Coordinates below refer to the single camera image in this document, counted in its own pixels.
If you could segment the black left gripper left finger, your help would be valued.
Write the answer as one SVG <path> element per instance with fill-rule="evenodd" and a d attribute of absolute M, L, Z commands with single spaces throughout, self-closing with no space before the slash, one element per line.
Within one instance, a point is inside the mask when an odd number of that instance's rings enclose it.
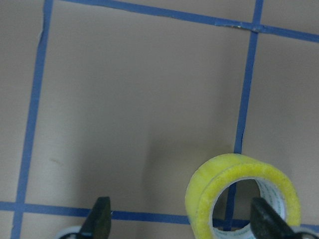
<path fill-rule="evenodd" d="M 107 239 L 111 231 L 109 197 L 99 197 L 79 231 L 80 239 Z"/>

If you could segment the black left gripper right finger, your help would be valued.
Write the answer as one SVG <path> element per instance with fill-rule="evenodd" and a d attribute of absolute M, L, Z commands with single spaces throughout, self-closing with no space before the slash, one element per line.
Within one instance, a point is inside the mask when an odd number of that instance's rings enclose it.
<path fill-rule="evenodd" d="M 295 233 L 264 198 L 251 201 L 250 228 L 256 239 L 294 239 Z"/>

